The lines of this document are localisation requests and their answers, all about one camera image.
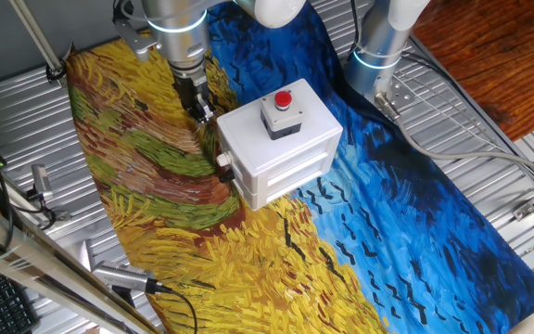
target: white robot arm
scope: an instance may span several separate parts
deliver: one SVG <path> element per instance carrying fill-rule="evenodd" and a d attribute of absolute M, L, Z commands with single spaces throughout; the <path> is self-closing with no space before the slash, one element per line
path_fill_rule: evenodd
<path fill-rule="evenodd" d="M 142 0 L 152 37 L 140 36 L 129 24 L 129 11 L 133 12 L 130 0 L 120 0 L 114 10 L 113 22 L 119 35 L 140 60 L 149 58 L 153 45 L 168 60 L 183 108 L 199 123 L 213 115 L 207 104 L 210 92 L 204 59 L 210 41 L 207 9 L 226 1 Z M 298 15 L 306 0 L 235 2 L 262 25 L 279 28 Z"/>
<path fill-rule="evenodd" d="M 351 87 L 375 103 L 390 89 L 395 66 L 413 25 L 429 0 L 376 0 L 362 19 L 357 50 L 350 55 L 345 77 Z"/>

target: wooden surface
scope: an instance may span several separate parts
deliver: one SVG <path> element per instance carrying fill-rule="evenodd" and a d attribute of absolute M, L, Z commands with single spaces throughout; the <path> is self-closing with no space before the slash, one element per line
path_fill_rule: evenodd
<path fill-rule="evenodd" d="M 415 35 L 512 140 L 534 130 L 534 0 L 432 0 Z"/>

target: metal rod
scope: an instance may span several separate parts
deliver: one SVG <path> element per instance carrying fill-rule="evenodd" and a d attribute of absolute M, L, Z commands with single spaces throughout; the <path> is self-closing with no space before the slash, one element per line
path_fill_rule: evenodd
<path fill-rule="evenodd" d="M 38 25 L 38 22 L 26 5 L 26 2 L 24 0 L 9 0 L 9 2 L 16 10 L 16 13 L 22 20 L 22 23 L 24 23 L 26 30 L 30 33 L 34 43 L 36 46 L 38 46 L 41 54 L 43 54 L 44 60 L 46 60 L 46 63 L 51 68 L 53 73 L 61 72 L 63 70 L 63 65 L 61 65 L 61 62 L 55 54 L 55 51 L 48 43 L 43 30 Z"/>
<path fill-rule="evenodd" d="M 118 295 L 108 289 L 90 272 L 86 271 L 55 242 L 45 235 L 43 231 L 33 224 L 24 224 L 24 232 L 14 227 L 10 252 L 0 257 L 0 273 L 17 279 L 20 284 L 38 290 L 39 293 L 59 304 L 66 304 L 68 293 L 62 290 L 47 292 L 42 286 L 46 280 L 55 281 L 65 291 L 73 291 L 89 304 L 84 305 L 74 300 L 74 305 L 85 306 L 90 312 L 81 313 L 101 326 L 112 326 L 112 332 L 117 332 L 117 327 L 122 332 L 129 332 L 123 323 L 136 333 L 159 333 L 154 326 L 139 314 L 131 305 L 122 300 Z M 0 245 L 3 245 L 7 235 L 7 220 L 0 215 Z M 15 272 L 21 272 L 28 276 L 14 276 Z"/>

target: white box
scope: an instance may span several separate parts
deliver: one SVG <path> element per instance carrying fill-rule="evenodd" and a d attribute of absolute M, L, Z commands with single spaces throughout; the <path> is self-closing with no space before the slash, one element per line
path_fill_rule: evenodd
<path fill-rule="evenodd" d="M 261 120 L 261 102 L 282 90 L 290 91 L 292 103 L 302 111 L 302 126 L 298 133 L 272 140 Z M 304 79 L 220 116 L 218 129 L 222 157 L 252 210 L 327 173 L 343 132 Z"/>

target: emergency stop button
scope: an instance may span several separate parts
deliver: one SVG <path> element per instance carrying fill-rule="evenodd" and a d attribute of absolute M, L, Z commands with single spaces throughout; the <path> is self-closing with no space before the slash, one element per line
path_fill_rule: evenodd
<path fill-rule="evenodd" d="M 275 94 L 275 107 L 277 109 L 286 111 L 290 104 L 292 104 L 292 95 L 289 92 L 282 91 Z"/>

